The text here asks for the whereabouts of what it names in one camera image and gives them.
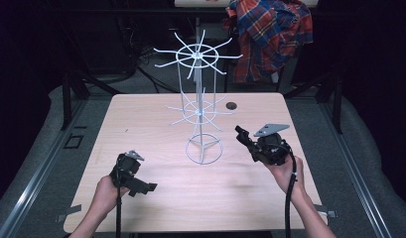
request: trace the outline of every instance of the black cable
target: black cable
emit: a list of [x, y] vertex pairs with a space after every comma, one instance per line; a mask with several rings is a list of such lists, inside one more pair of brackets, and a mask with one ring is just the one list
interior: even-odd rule
[[121, 197], [121, 178], [119, 176], [119, 159], [116, 160], [116, 188], [118, 196], [116, 197], [116, 238], [121, 237], [121, 206], [122, 206], [122, 197]]
[[292, 158], [292, 163], [293, 163], [293, 168], [292, 168], [292, 175], [290, 176], [289, 180], [289, 186], [287, 187], [287, 192], [286, 192], [286, 203], [285, 203], [285, 226], [286, 226], [286, 238], [290, 238], [291, 235], [291, 230], [290, 230], [290, 201], [292, 198], [292, 191], [293, 191], [293, 186], [296, 181], [296, 174], [297, 174], [297, 167], [296, 167], [296, 160], [295, 157], [293, 156], [292, 151], [289, 151], [289, 155]]

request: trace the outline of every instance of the hand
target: hand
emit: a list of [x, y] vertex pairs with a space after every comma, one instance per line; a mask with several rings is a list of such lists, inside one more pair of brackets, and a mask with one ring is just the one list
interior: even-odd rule
[[[304, 181], [304, 165], [302, 159], [295, 156], [296, 161], [296, 181], [293, 187], [293, 191], [305, 191], [305, 181]], [[293, 171], [293, 161], [290, 155], [285, 158], [285, 163], [281, 166], [266, 165], [264, 166], [271, 172], [277, 181], [280, 188], [287, 192], [289, 186], [290, 176]]]
[[[335, 234], [321, 218], [317, 209], [305, 190], [304, 165], [301, 158], [295, 157], [296, 161], [296, 181], [292, 190], [292, 203], [302, 218], [308, 237], [330, 237], [335, 238]], [[293, 171], [293, 161], [290, 155], [285, 158], [285, 163], [281, 166], [264, 166], [273, 174], [280, 188], [287, 192], [290, 176]]]
[[[128, 188], [121, 187], [121, 196], [128, 191]], [[69, 237], [92, 237], [94, 231], [104, 220], [104, 218], [106, 218], [107, 213], [109, 213], [116, 206], [117, 197], [117, 187], [113, 185], [112, 178], [110, 176], [101, 178], [97, 183], [96, 191], [94, 193], [90, 208]]]
[[[129, 189], [126, 187], [120, 188], [121, 196], [123, 196]], [[100, 179], [94, 193], [93, 201], [91, 202], [90, 209], [98, 209], [104, 214], [109, 213], [116, 206], [116, 197], [118, 196], [117, 188], [113, 185], [112, 178], [105, 176]]]

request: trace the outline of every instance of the wooden table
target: wooden table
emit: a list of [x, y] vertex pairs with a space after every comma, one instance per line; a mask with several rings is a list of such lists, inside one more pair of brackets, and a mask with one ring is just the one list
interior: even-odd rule
[[[65, 231], [72, 232], [85, 215], [97, 182], [111, 172], [118, 154], [132, 149], [145, 158], [136, 178], [158, 186], [146, 195], [123, 196], [123, 232], [284, 229], [285, 193], [262, 164], [252, 161], [234, 131], [239, 125], [256, 140], [252, 133], [266, 123], [288, 124], [290, 128], [279, 134], [304, 160], [284, 98], [278, 93], [227, 93], [216, 98], [223, 95], [217, 111], [233, 114], [214, 118], [222, 131], [210, 124], [203, 126], [205, 133], [212, 133], [223, 145], [221, 157], [209, 165], [197, 164], [186, 155], [194, 125], [186, 121], [170, 125], [183, 118], [181, 111], [167, 107], [182, 107], [180, 94], [114, 96], [72, 202], [72, 206], [81, 204], [82, 211], [68, 216]], [[227, 102], [235, 102], [237, 108], [228, 110]], [[304, 170], [308, 194], [321, 204], [306, 162]], [[97, 231], [115, 231], [115, 221], [113, 209]], [[291, 226], [303, 229], [293, 206]]]

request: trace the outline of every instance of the wire spinner rack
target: wire spinner rack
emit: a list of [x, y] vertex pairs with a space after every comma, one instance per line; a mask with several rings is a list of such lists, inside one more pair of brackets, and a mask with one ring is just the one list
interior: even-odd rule
[[[178, 79], [181, 90], [181, 102], [182, 108], [168, 106], [169, 109], [182, 111], [183, 118], [171, 123], [171, 125], [178, 124], [183, 121], [187, 121], [191, 124], [194, 124], [194, 133], [189, 138], [186, 144], [186, 153], [190, 160], [200, 165], [207, 165], [217, 161], [223, 152], [223, 145], [221, 140], [218, 139], [211, 133], [203, 132], [203, 125], [210, 124], [218, 131], [221, 131], [217, 127], [213, 120], [216, 115], [227, 115], [232, 114], [230, 112], [219, 112], [217, 111], [215, 105], [222, 101], [225, 96], [216, 99], [215, 96], [215, 86], [216, 86], [216, 76], [218, 73], [225, 75], [226, 72], [223, 72], [217, 68], [217, 62], [219, 59], [239, 59], [238, 57], [228, 57], [221, 56], [217, 49], [221, 48], [230, 43], [231, 39], [228, 41], [212, 47], [203, 43], [205, 31], [203, 31], [203, 36], [201, 40], [197, 40], [195, 44], [187, 45], [181, 38], [175, 33], [175, 37], [183, 45], [177, 51], [160, 51], [154, 49], [157, 53], [162, 54], [175, 54], [176, 60], [170, 61], [165, 64], [155, 64], [156, 67], [165, 67], [171, 64], [176, 63], [178, 66]], [[196, 83], [196, 98], [191, 99], [186, 94], [184, 94], [182, 88], [182, 75], [181, 75], [181, 66], [187, 67], [190, 69], [187, 79], [190, 79], [194, 73], [194, 81]], [[213, 92], [212, 100], [208, 100], [206, 97], [205, 87], [203, 87], [203, 68], [212, 68], [214, 71], [213, 76]], [[214, 151], [214, 153], [207, 154], [208, 149]]]

